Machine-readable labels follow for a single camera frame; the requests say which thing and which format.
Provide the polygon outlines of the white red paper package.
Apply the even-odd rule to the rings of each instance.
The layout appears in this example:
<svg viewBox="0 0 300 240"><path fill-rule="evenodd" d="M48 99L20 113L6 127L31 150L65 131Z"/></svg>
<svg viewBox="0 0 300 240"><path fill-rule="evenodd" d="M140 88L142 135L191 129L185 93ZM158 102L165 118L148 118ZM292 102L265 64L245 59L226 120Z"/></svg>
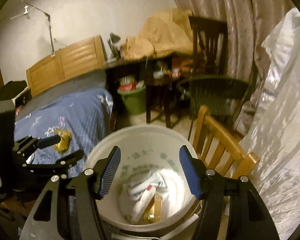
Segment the white red paper package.
<svg viewBox="0 0 300 240"><path fill-rule="evenodd" d="M123 184L123 192L134 203L127 218L132 224L139 224L154 195L157 193L163 197L168 187L162 171L152 170L132 176Z"/></svg>

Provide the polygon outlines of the gold brown cardboard box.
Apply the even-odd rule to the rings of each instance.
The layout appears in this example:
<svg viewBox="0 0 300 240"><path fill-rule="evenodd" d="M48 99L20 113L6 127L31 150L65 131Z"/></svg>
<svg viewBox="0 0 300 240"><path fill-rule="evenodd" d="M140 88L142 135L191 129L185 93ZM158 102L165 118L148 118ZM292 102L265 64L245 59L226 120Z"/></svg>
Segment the gold brown cardboard box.
<svg viewBox="0 0 300 240"><path fill-rule="evenodd" d="M162 196L155 194L149 205L146 207L142 221L144 224L153 224L162 221Z"/></svg>

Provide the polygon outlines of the gold foil wrapper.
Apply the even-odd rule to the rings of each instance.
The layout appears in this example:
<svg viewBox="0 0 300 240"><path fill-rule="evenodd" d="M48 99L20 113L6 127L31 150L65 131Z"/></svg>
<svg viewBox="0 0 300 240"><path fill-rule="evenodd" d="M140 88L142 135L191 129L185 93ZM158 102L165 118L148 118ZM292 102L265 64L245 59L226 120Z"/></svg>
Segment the gold foil wrapper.
<svg viewBox="0 0 300 240"><path fill-rule="evenodd" d="M72 133L68 129L57 129L55 134L60 136L61 140L53 145L53 149L59 154L65 154L70 147Z"/></svg>

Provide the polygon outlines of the black clothes pile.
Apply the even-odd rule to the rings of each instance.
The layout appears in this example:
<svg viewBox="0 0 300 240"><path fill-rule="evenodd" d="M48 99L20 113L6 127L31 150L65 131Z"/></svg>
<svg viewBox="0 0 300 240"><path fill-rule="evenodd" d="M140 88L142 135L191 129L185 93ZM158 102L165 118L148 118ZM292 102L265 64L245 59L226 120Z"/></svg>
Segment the black clothes pile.
<svg viewBox="0 0 300 240"><path fill-rule="evenodd" d="M31 99L31 90L25 80L9 81L0 90L0 101L12 100L15 108L25 106Z"/></svg>

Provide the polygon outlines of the blue checked star bedspread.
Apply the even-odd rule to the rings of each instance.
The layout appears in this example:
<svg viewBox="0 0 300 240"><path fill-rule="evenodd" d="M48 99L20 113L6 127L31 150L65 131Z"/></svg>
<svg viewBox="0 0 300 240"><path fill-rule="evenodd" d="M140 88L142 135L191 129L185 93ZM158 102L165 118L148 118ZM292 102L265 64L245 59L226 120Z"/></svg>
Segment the blue checked star bedspread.
<svg viewBox="0 0 300 240"><path fill-rule="evenodd" d="M61 96L47 105L15 121L14 139L25 136L46 138L58 129L69 130L72 135L65 155L83 150L84 157L69 170L75 177L84 169L92 149L111 133L110 119L113 98L103 88L93 88Z"/></svg>

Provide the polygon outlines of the white plastic bucket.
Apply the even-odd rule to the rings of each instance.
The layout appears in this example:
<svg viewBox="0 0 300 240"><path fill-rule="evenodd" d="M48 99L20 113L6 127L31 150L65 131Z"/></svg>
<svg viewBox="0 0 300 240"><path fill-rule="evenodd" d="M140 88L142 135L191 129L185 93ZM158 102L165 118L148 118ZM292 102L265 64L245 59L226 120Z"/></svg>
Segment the white plastic bucket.
<svg viewBox="0 0 300 240"><path fill-rule="evenodd" d="M130 237L171 239L198 219L200 203L188 187L179 161L179 149L186 146L197 154L191 143L178 132L156 125L139 125L120 129L101 140L89 154L86 168L107 157L114 146L121 150L121 161L109 193L97 202L99 214L113 227L113 233ZM127 215L133 201L123 192L124 184L143 181L159 171L165 181L162 191L162 216L153 224L132 224Z"/></svg>

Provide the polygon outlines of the light wooden chair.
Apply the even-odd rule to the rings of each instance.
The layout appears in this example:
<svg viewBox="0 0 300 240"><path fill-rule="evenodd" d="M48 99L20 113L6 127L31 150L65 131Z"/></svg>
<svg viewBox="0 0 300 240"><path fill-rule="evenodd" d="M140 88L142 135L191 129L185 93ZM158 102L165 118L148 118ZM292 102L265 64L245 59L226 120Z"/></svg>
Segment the light wooden chair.
<svg viewBox="0 0 300 240"><path fill-rule="evenodd" d="M198 112L192 145L198 159L223 177L247 176L260 161L255 153L243 150L239 140L212 117L205 105Z"/></svg>

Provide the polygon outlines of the silver plastic sheet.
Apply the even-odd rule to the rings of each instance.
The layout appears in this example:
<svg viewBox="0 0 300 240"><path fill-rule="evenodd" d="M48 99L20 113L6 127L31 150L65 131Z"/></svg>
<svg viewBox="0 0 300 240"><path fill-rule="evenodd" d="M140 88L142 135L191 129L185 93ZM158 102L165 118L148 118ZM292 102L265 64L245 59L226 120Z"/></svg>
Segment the silver plastic sheet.
<svg viewBox="0 0 300 240"><path fill-rule="evenodd" d="M259 157L250 180L289 239L300 224L300 11L287 12L262 47L270 67L241 144Z"/></svg>

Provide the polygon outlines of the green plastic bin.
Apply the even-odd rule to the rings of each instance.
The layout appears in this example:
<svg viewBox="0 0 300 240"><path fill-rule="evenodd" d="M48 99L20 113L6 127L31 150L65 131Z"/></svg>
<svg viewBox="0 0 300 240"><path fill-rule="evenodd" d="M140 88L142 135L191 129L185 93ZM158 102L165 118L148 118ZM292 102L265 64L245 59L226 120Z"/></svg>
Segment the green plastic bin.
<svg viewBox="0 0 300 240"><path fill-rule="evenodd" d="M117 90L129 115L146 111L146 85L143 80L120 86Z"/></svg>

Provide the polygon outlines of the wooden slatted headboard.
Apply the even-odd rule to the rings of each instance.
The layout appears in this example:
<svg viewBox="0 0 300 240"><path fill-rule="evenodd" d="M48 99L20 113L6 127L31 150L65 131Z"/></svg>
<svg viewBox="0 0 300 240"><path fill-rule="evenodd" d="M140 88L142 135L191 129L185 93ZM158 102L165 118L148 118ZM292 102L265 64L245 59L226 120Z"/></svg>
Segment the wooden slatted headboard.
<svg viewBox="0 0 300 240"><path fill-rule="evenodd" d="M37 96L65 81L103 69L105 53L100 35L96 35L56 51L26 70L32 96Z"/></svg>

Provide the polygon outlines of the dark wooden desk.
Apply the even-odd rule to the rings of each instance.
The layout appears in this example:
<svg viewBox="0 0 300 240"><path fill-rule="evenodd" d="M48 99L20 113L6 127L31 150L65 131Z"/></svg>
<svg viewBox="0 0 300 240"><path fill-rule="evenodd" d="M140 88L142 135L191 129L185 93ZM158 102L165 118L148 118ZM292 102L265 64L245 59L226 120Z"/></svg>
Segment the dark wooden desk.
<svg viewBox="0 0 300 240"><path fill-rule="evenodd" d="M107 86L114 100L114 113L129 115L117 92L120 86L144 81L146 85L146 122L151 123L153 111L164 112L166 127L171 128L171 115L179 110L177 82L182 76L182 63L188 63L189 55L173 53L159 58L144 57L139 60L118 59L105 64Z"/></svg>

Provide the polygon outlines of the white ceiling fan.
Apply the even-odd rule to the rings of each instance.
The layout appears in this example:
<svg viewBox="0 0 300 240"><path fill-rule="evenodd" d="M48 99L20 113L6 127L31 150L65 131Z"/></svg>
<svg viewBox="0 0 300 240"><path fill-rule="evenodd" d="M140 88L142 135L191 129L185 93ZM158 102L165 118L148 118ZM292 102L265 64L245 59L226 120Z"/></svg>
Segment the white ceiling fan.
<svg viewBox="0 0 300 240"><path fill-rule="evenodd" d="M17 14L15 16L12 16L10 18L10 20L15 20L15 19L18 19L18 18L21 18L21 17L25 17L27 19L30 19L30 16L29 16L29 6L28 5L25 5L24 12L22 12L20 14Z"/></svg>

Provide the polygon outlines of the black desk lamp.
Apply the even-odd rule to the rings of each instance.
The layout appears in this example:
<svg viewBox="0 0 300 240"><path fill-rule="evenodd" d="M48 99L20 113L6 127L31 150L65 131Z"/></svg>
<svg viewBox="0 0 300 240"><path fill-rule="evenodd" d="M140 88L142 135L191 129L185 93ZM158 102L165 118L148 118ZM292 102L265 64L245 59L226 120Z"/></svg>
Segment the black desk lamp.
<svg viewBox="0 0 300 240"><path fill-rule="evenodd" d="M118 50L117 43L121 41L121 37L114 33L110 33L108 39L108 45L111 49L111 58L112 59L120 59L120 51Z"/></svg>

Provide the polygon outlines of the dark wooden chair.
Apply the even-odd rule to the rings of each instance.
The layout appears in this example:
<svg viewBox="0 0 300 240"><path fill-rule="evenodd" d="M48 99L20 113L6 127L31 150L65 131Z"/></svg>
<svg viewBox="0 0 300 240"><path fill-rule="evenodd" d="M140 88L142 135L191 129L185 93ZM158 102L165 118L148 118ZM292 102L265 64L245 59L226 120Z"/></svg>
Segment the dark wooden chair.
<svg viewBox="0 0 300 240"><path fill-rule="evenodd" d="M224 21L189 16L193 31L193 71L222 75L228 45L228 25Z"/></svg>

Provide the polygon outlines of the patterned brown curtain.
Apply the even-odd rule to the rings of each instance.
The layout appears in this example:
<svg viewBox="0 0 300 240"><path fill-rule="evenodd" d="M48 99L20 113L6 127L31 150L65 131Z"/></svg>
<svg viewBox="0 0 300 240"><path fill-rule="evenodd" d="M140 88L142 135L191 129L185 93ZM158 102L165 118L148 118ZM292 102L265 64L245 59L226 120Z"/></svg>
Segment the patterned brown curtain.
<svg viewBox="0 0 300 240"><path fill-rule="evenodd" d="M235 122L239 133L247 134L253 123L270 59L261 44L295 5L292 0L174 0L177 7L194 16L228 25L227 74L252 79L249 101L244 103Z"/></svg>

